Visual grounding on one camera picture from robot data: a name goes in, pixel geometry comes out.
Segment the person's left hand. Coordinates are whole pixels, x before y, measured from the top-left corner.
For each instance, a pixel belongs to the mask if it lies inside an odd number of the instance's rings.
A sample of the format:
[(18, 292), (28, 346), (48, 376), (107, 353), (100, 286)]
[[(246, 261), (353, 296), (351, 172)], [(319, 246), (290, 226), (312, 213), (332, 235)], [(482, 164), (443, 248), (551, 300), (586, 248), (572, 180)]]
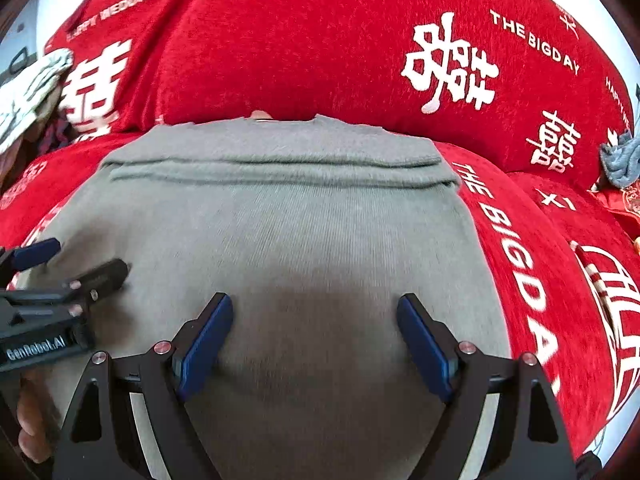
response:
[(58, 410), (37, 372), (23, 374), (16, 404), (16, 418), (20, 425), (18, 446), (33, 463), (40, 465), (52, 454), (58, 433)]

